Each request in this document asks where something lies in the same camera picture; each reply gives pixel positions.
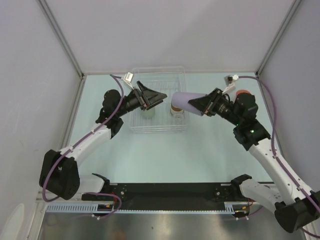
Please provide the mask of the purple cup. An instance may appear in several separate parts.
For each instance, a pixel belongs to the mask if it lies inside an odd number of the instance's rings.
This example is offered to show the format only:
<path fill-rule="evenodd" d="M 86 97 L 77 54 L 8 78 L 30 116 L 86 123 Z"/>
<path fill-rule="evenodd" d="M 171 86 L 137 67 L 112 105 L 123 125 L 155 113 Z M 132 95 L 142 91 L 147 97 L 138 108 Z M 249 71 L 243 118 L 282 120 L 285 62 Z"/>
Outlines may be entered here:
<path fill-rule="evenodd" d="M 175 92 L 172 95 L 171 104 L 173 104 L 177 108 L 183 109 L 186 112 L 202 116 L 203 113 L 191 106 L 188 101 L 191 99 L 201 98 L 203 96 L 206 96 L 206 94 L 192 92 Z"/>

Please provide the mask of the clear glass cup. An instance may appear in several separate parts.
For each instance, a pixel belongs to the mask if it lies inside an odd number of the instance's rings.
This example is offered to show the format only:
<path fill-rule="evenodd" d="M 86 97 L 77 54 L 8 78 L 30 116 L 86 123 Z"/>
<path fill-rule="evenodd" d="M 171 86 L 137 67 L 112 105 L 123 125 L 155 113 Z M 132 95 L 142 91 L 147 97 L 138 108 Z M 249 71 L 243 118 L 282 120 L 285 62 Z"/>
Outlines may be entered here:
<path fill-rule="evenodd" d="M 186 124 L 186 119 L 185 119 L 185 116 L 184 114 L 180 114 L 180 113 L 177 113 L 177 114 L 173 114 L 172 115 L 172 124 L 173 125 L 185 125 Z"/>

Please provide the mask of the green cup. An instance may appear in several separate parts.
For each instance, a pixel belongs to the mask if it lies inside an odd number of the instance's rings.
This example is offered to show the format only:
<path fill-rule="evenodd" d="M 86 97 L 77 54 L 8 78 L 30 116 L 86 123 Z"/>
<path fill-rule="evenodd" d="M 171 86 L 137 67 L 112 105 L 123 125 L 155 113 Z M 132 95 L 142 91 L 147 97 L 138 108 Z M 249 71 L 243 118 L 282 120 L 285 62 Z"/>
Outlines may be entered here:
<path fill-rule="evenodd" d="M 152 119 L 156 115 L 156 109 L 154 107 L 153 108 L 148 108 L 146 110 L 143 110 L 141 112 L 141 115 L 145 119 Z"/>

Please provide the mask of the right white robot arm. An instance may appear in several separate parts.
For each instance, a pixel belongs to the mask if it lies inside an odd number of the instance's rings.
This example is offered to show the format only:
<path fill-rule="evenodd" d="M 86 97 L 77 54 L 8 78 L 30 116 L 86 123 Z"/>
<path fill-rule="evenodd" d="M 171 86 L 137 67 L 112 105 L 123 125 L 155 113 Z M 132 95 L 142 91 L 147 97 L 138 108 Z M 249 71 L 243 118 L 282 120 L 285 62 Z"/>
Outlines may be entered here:
<path fill-rule="evenodd" d="M 274 213 L 288 233 L 320 217 L 320 193 L 313 191 L 275 149 L 271 135 L 256 119 L 258 105 L 254 95 L 242 92 L 230 101 L 216 88 L 210 94 L 190 99 L 188 104 L 201 115 L 219 115 L 234 124 L 235 139 L 262 165 L 277 188 L 274 191 L 244 174 L 232 180 L 230 194 L 235 200 L 256 201 Z"/>

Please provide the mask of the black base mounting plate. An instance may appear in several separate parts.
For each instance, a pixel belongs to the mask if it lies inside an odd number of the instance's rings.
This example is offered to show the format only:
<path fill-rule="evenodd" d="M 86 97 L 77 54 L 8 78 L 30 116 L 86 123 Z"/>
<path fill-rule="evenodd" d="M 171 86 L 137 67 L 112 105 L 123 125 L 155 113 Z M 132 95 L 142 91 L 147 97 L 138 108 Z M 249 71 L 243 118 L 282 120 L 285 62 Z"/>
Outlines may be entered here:
<path fill-rule="evenodd" d="M 101 193 L 114 194 L 128 205 L 179 205 L 183 207 L 211 203 L 243 203 L 252 200 L 241 196 L 229 183 L 113 183 L 104 186 Z"/>

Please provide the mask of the pink cup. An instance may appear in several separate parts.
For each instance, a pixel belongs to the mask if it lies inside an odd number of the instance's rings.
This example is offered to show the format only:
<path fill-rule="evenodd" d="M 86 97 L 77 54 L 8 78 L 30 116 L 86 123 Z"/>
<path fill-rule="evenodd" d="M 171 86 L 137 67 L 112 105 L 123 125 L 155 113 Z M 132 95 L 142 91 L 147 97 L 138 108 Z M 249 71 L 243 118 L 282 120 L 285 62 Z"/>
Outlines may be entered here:
<path fill-rule="evenodd" d="M 248 90 L 245 89 L 240 89 L 236 92 L 236 96 L 238 96 L 239 94 L 251 94 Z"/>

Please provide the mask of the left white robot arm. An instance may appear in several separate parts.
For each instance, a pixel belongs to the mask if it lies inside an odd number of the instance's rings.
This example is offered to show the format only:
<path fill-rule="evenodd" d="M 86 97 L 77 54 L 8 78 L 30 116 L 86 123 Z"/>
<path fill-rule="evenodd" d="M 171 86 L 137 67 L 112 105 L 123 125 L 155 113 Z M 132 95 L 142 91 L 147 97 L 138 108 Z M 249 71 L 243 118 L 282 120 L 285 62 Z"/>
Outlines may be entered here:
<path fill-rule="evenodd" d="M 99 146 L 111 140 L 123 126 L 122 116 L 135 110 L 150 110 L 167 98 L 165 93 L 152 90 L 140 81 L 128 95 L 124 90 L 111 89 L 104 94 L 102 108 L 92 130 L 76 143 L 59 151 L 49 150 L 45 155 L 40 172 L 39 185 L 42 198 L 49 202 L 46 192 L 56 198 L 70 200 L 78 193 L 93 193 L 98 199 L 110 196 L 107 178 L 92 173 L 80 176 L 79 167 Z"/>

